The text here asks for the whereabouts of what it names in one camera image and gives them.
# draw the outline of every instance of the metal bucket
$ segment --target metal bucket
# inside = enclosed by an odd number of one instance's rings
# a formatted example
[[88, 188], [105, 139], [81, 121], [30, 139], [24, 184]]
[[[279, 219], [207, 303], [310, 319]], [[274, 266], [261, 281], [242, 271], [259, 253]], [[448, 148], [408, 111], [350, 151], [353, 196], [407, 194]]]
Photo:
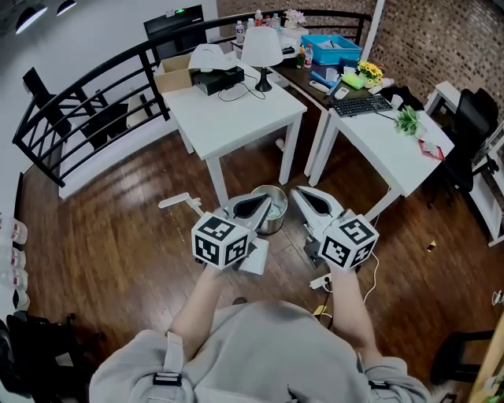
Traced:
[[276, 186], [273, 185], [262, 185], [254, 190], [252, 193], [266, 193], [271, 196], [274, 206], [279, 210], [279, 215], [266, 217], [261, 227], [258, 228], [258, 233], [262, 235], [271, 235], [278, 232], [282, 228], [284, 223], [284, 215], [287, 211], [287, 196], [285, 193]]

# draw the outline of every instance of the keyboard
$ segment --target keyboard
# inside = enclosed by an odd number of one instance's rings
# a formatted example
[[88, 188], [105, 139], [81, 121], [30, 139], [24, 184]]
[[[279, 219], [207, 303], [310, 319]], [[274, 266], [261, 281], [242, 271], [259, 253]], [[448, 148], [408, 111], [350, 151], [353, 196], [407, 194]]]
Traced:
[[331, 102], [331, 106], [341, 117], [383, 112], [392, 109], [391, 104], [379, 94], [367, 98], [334, 99]]

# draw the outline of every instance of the lamp base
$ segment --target lamp base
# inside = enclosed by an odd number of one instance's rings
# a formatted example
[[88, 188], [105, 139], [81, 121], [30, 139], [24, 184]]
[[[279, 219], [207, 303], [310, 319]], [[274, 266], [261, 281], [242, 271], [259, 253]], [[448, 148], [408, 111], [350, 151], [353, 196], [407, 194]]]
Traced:
[[260, 92], [268, 92], [272, 89], [271, 84], [268, 83], [268, 79], [266, 79], [266, 73], [268, 69], [266, 67], [261, 68], [261, 79], [255, 86], [255, 89]]

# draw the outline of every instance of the metal railing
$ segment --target metal railing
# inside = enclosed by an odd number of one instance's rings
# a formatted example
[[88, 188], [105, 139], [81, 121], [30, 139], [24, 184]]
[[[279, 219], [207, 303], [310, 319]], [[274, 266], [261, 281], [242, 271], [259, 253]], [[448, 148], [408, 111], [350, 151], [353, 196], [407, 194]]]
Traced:
[[[272, 10], [265, 12], [266, 14], [273, 15], [274, 13], [278, 13], [279, 15], [283, 15], [285, 10]], [[362, 31], [364, 28], [364, 24], [366, 21], [371, 21], [371, 17], [367, 14], [360, 13], [348, 13], [342, 11], [335, 10], [326, 10], [326, 9], [304, 9], [301, 10], [304, 12], [307, 17], [336, 17], [339, 19], [349, 19], [349, 20], [357, 20], [355, 25], [352, 24], [334, 24], [334, 25], [305, 25], [306, 28], [331, 28], [331, 29], [344, 29], [355, 30], [355, 35], [343, 35], [348, 39], [353, 39], [355, 43], [359, 44], [361, 41]], [[156, 119], [157, 117], [163, 116], [165, 120], [169, 119], [169, 110], [165, 105], [163, 97], [159, 93], [156, 84], [154, 82], [153, 75], [153, 67], [158, 65], [157, 62], [151, 63], [149, 62], [149, 58], [147, 56], [147, 52], [159, 46], [163, 43], [174, 40], [181, 35], [186, 35], [192, 33], [194, 31], [206, 31], [211, 28], [219, 28], [230, 24], [235, 24], [237, 20], [247, 21], [248, 18], [253, 18], [254, 13], [246, 13], [239, 14], [230, 17], [223, 17], [216, 20], [211, 21], [203, 21], [198, 24], [193, 24], [188, 27], [180, 28], [175, 31], [169, 32], [167, 35], [164, 35], [160, 38], [156, 38], [150, 41], [146, 41], [137, 46], [132, 47], [129, 50], [124, 51], [121, 54], [118, 54], [115, 57], [112, 57], [105, 63], [99, 65], [98, 67], [91, 70], [88, 74], [78, 79], [74, 84], [69, 86], [66, 90], [62, 91], [60, 94], [53, 96], [45, 105], [42, 105], [39, 108], [39, 111], [32, 116], [35, 106], [37, 105], [37, 97], [35, 96], [28, 106], [23, 118], [21, 119], [20, 125], [16, 131], [16, 134], [13, 137], [13, 143], [17, 145], [23, 153], [25, 153], [28, 158], [44, 172], [51, 180], [53, 180], [58, 186], [65, 186], [65, 177], [70, 173], [75, 171], [78, 167], [92, 158], [95, 154], [99, 153], [104, 148], [111, 146], [114, 142], [121, 139], [131, 131], [134, 131], [137, 128], [140, 128], [144, 124]], [[221, 39], [214, 43], [225, 43], [235, 39], [235, 36], [230, 36], [225, 39]], [[179, 52], [176, 55], [187, 54], [190, 53], [194, 48], [186, 49], [182, 52]], [[98, 91], [96, 94], [87, 97], [83, 91], [83, 87], [88, 85], [91, 81], [98, 78], [102, 74], [108, 72], [112, 68], [117, 67], [121, 63], [125, 61], [134, 60], [139, 58], [139, 61], [142, 64], [142, 68], [135, 70], [127, 74], [126, 76], [120, 78], [115, 83], [111, 83], [108, 87], [103, 90]], [[126, 82], [127, 80], [144, 74], [146, 77], [147, 84], [138, 87], [137, 89], [125, 94], [124, 96], [117, 99], [115, 102], [108, 104], [105, 100], [104, 94], [113, 88], [119, 86], [120, 84]], [[104, 117], [114, 106], [118, 106], [122, 104], [122, 102], [127, 101], [132, 96], [137, 94], [141, 94], [144, 91], [151, 90], [154, 97], [150, 100], [146, 100], [144, 96], [141, 97], [143, 103], [132, 110], [127, 111], [126, 113], [121, 114], [120, 116], [115, 117], [113, 120], [108, 122], [101, 127], [97, 127], [96, 131], [93, 133], [87, 133], [86, 139], [79, 142], [75, 147], [71, 150], [67, 150], [65, 153], [62, 153], [62, 147], [65, 142], [67, 142], [73, 135], [83, 129], [89, 129], [90, 125], [96, 122], [99, 117]], [[78, 105], [68, 105], [63, 102], [68, 102], [69, 100], [77, 100], [80, 102]], [[121, 120], [128, 118], [134, 113], [145, 109], [149, 110], [149, 107], [152, 105], [157, 105], [159, 108], [159, 112], [157, 113], [147, 113], [147, 118], [137, 123], [135, 126], [127, 128], [125, 131], [122, 131], [119, 134], [112, 136], [106, 136], [107, 141], [102, 145], [94, 147], [94, 150], [87, 154], [86, 156], [80, 158], [74, 165], [67, 167], [64, 172], [61, 172], [62, 164], [67, 161], [72, 155], [74, 155], [78, 150], [80, 150], [86, 144], [92, 142], [94, 139], [97, 139], [100, 135], [107, 135], [110, 128], [117, 124]], [[51, 111], [58, 109], [59, 111], [69, 109], [69, 112], [63, 114], [63, 116], [54, 121], [54, 124], [50, 125], [50, 121], [47, 119], [48, 114]], [[74, 128], [70, 129], [69, 119], [75, 117], [83, 117], [88, 116], [88, 119], [84, 122], [78, 124]], [[45, 128], [35, 141], [35, 133], [37, 132], [37, 128], [39, 127], [39, 123], [46, 119]], [[50, 137], [49, 147], [45, 151], [44, 145], [46, 144], [46, 140]]]

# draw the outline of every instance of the white lampshade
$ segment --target white lampshade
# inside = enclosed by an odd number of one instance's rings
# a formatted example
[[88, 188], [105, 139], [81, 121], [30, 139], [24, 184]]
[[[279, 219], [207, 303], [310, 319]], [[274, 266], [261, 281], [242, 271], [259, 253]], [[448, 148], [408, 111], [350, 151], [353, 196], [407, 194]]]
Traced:
[[281, 63], [284, 55], [276, 30], [270, 27], [247, 29], [241, 60], [253, 67], [269, 67]]

